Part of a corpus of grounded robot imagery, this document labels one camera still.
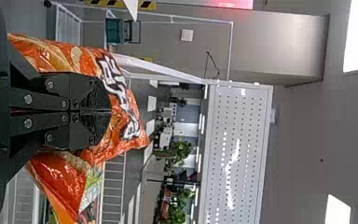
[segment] wall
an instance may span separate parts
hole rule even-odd
[[[158,12],[234,21],[231,78],[263,83],[299,77],[301,82],[320,78],[324,68],[325,17],[159,4]],[[141,21],[168,18],[139,16]],[[193,42],[180,41],[182,29],[194,30]],[[143,24],[141,45],[124,45],[119,52],[149,56],[160,63],[192,75],[204,76],[206,51],[210,51],[226,78],[229,25],[226,24]],[[207,77],[216,71],[211,60]]]
[[[280,118],[268,152],[264,224],[324,223],[328,194],[350,205],[358,224],[358,75],[342,73],[350,2],[331,1],[324,82],[275,89]]]
[[[266,11],[327,15],[331,0],[265,0],[261,8]]]
[[[106,12],[100,9],[85,9],[86,21],[104,21]],[[83,45],[87,47],[104,48],[104,23],[83,24]]]
[[[47,9],[42,1],[0,0],[8,33],[46,38]]]

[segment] screw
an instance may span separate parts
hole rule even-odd
[[[32,96],[31,95],[26,95],[24,96],[24,102],[27,104],[27,105],[30,105],[32,103],[33,99],[32,99]]]
[[[68,106],[68,104],[66,103],[66,101],[62,101],[61,106],[62,106],[62,108],[66,108]]]
[[[74,108],[78,108],[79,107],[79,102],[78,100],[74,100]]]
[[[78,123],[78,122],[79,122],[79,116],[78,116],[78,115],[74,115],[73,121],[74,121],[74,123]]]
[[[47,136],[46,136],[46,140],[48,142],[52,142],[53,141],[53,135],[51,133],[49,133]]]
[[[24,121],[24,127],[30,129],[32,127],[32,121],[30,119],[26,119]]]
[[[48,86],[49,90],[52,90],[54,88],[54,82],[52,81],[49,81],[46,85]]]

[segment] floor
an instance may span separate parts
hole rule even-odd
[[[149,80],[132,79],[131,90],[135,96],[135,99],[137,100],[139,111],[143,120],[143,125],[146,128],[147,123],[152,121],[156,117],[156,110],[148,111],[149,96],[157,98],[156,105],[160,105],[161,103],[164,104],[169,99],[170,89],[164,87],[158,87],[158,89],[156,89],[155,87],[150,85]],[[139,192],[138,188],[142,182],[142,170],[144,169],[144,164],[146,160],[147,158],[145,158],[144,150],[130,150],[129,152],[127,152],[125,191],[123,203],[124,213],[126,214],[127,220],[129,216],[134,216],[133,218],[136,219],[135,213],[129,213],[129,211],[131,210],[129,204],[131,203],[131,200],[135,199],[136,197],[139,197],[137,196]]]

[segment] metal frame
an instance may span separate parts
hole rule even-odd
[[[81,30],[82,30],[82,23],[83,20],[81,20],[76,14],[74,14],[73,12],[71,12],[71,10],[69,10],[68,8],[64,7],[62,4],[59,3],[53,3],[53,5],[55,5],[57,7],[57,11],[56,11],[56,35],[55,35],[55,39],[58,40],[58,24],[59,24],[59,14],[60,14],[60,9],[62,9],[65,13],[70,14],[73,18],[75,18],[76,20],[79,21],[79,32],[78,32],[78,36],[79,36],[79,42],[77,43],[78,45],[80,45],[81,43]]]

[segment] yellow black warning stripe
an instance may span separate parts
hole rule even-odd
[[[86,0],[86,4],[95,7],[126,7],[122,0]],[[156,0],[140,0],[138,8],[156,10]]]

